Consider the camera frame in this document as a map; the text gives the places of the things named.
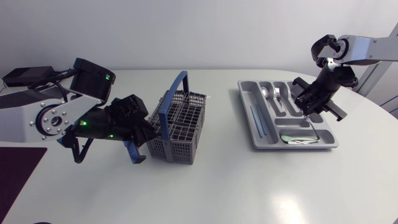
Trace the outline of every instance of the tray compartment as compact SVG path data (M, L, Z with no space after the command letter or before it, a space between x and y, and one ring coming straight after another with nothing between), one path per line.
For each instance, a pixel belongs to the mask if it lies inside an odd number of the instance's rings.
M278 127L289 128L309 128L310 123L304 121L302 118L276 118L275 124Z
M273 86L273 84L271 82L259 82L260 85L260 89L261 87L265 87L268 90L268 98L266 99L266 101L269 102L270 106L271 106L271 111L273 111L275 113L276 116L286 116L287 113L285 111L285 109L283 109L283 107L280 105L280 103L278 102L276 95L275 95L275 87Z
M303 116L301 110L294 104L290 88L285 82L274 82L274 86L279 88L280 100L292 116Z
M317 143L311 143L311 144L307 144L314 146L314 145L322 145L322 144L334 144L335 138L333 137L333 135L331 134L331 132L329 130L317 130L317 133L319 134L319 136L321 137L321 139L319 140L319 142ZM281 129L279 131L279 136L281 135L287 135L290 137L309 137L309 138L317 138L315 136L315 133L313 132L313 130L302 130L302 129Z
M261 93L261 89L256 82L242 82L241 83L241 98L244 102L244 110L246 112L246 117L248 118L249 127L251 129L253 141L260 145L264 144L276 144L278 142L278 135L273 125L273 120L269 114L269 107L267 106L267 101ZM256 122L253 118L250 107L253 108L255 116L258 118L258 123L261 128L261 123L259 120L259 113L257 112L256 105L260 109L260 115L264 118L264 124L266 125L267 134L263 135L261 138L259 131L256 126Z

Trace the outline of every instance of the white wall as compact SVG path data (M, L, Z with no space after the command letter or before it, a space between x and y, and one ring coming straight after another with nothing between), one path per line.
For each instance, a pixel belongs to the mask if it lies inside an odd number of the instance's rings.
M69 68L76 57L112 70L273 68L317 75L310 55L316 40L388 36L397 8L397 0L2 0L0 77L16 67Z

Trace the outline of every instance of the gray plastic basket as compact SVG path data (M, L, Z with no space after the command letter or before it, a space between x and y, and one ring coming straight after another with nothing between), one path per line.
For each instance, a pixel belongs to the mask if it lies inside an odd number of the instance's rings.
M183 91L177 91L182 80ZM193 164L205 121L205 101L206 95L189 92L188 73L182 71L149 118L159 136L147 142L152 157Z

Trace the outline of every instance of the cutlery tray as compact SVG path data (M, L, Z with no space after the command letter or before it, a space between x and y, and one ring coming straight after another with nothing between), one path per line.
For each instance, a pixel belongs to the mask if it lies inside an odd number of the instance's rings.
M310 120L320 141L310 144L287 144L281 135L316 138L310 123L294 104L303 89L291 81L238 81L239 93L246 112L254 147L257 149L329 149L338 147L338 141L328 123L320 114L311 114ZM266 98L262 92L268 92ZM280 98L275 88L279 88Z

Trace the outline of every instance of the black cable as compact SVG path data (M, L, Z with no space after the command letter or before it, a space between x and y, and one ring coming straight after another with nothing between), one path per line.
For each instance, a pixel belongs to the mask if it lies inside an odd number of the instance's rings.
M70 72L68 72L66 74L59 74L59 75L56 75L54 77L50 77L50 78L46 78L46 79L43 79L43 80L39 80L39 81L34 82L33 84L31 84L30 86L28 86L28 89L34 90L38 86L44 85L44 84L49 83L49 82L57 82L57 81L72 77L72 76L76 75L77 73L78 73L78 70L72 70L72 71L70 71Z
M4 87L0 90L0 93L3 91L3 89L7 88L6 83L3 81L2 84L4 85Z
M75 142L73 143L72 146L72 154L77 164L83 162L83 159L85 159L88 148L90 147L93 140L94 139L92 138L87 139L86 144L83 146L83 149L81 150L81 152L79 152L79 142L77 139L75 139Z
M67 93L66 93L65 89L61 86L61 84L59 84L58 82L51 82L51 83L53 83L60 89L62 96L63 96L63 100L65 102L67 102L68 101Z
M396 96L394 96L393 98L391 98L390 100L387 100L385 103L383 103L382 105L385 105L386 103L388 103L388 102L390 102L391 100L393 100L393 99L395 99L395 98L397 98L398 97L398 95L396 95Z

